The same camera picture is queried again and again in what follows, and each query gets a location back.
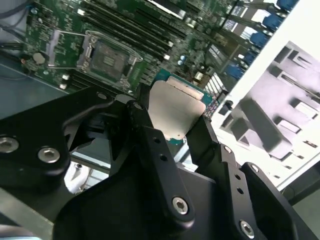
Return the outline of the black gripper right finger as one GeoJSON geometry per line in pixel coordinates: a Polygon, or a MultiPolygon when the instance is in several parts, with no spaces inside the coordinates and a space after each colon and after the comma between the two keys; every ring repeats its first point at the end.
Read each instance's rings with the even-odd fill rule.
{"type": "Polygon", "coordinates": [[[297,240],[297,224],[263,179],[246,162],[238,167],[230,148],[219,143],[210,120],[201,116],[186,134],[196,172],[214,180],[222,197],[222,230],[231,240],[297,240]]]}

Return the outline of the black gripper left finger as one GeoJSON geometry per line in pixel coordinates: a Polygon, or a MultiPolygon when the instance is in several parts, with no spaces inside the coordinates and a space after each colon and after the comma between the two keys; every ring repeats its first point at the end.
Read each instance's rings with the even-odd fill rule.
{"type": "MultiPolygon", "coordinates": [[[[1,188],[38,213],[50,208],[66,186],[71,152],[95,137],[106,137],[111,143],[113,175],[132,153],[169,151],[163,133],[152,124],[145,100],[116,102],[90,87],[0,121],[1,188]]],[[[53,217],[51,230],[39,229],[30,220],[24,226],[43,239],[55,240],[61,210],[53,217]]]]}

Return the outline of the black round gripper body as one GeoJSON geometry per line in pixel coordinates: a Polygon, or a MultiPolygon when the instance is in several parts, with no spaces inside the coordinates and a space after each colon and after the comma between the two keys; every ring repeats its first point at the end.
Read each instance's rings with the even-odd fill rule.
{"type": "Polygon", "coordinates": [[[58,214],[56,240],[223,240],[218,180],[177,167],[167,149],[133,152],[119,172],[58,214]]]}

